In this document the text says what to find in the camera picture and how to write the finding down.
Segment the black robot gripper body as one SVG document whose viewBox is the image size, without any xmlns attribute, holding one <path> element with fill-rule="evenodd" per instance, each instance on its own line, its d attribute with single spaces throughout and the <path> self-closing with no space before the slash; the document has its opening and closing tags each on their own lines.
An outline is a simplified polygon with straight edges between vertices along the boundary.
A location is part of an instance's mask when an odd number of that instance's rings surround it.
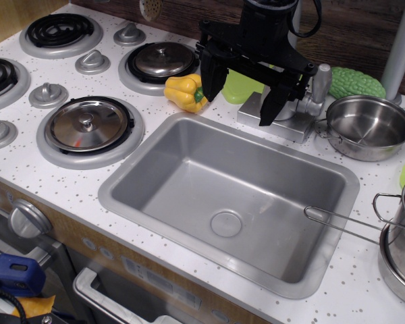
<svg viewBox="0 0 405 324">
<path fill-rule="evenodd" d="M 288 35 L 306 38 L 318 28 L 296 31 L 297 7 L 297 1 L 245 1 L 237 24 L 201 20 L 196 45 L 199 59 L 204 49 L 224 49 L 229 53 L 225 63 L 229 69 L 268 87 L 290 87 L 289 101 L 303 99 L 317 67 L 293 48 Z"/>
</svg>

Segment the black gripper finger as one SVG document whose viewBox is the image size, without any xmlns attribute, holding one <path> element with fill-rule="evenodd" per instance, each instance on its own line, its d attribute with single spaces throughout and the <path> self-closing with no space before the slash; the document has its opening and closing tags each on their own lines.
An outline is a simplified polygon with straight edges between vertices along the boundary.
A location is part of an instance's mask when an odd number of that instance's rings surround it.
<svg viewBox="0 0 405 324">
<path fill-rule="evenodd" d="M 219 94 L 223 88 L 229 68 L 225 64 L 229 53 L 224 49 L 204 49 L 200 53 L 200 72 L 202 90 L 209 102 Z"/>
<path fill-rule="evenodd" d="M 259 126 L 270 126 L 289 100 L 292 89 L 287 86 L 272 86 L 264 97 L 260 109 Z"/>
</svg>

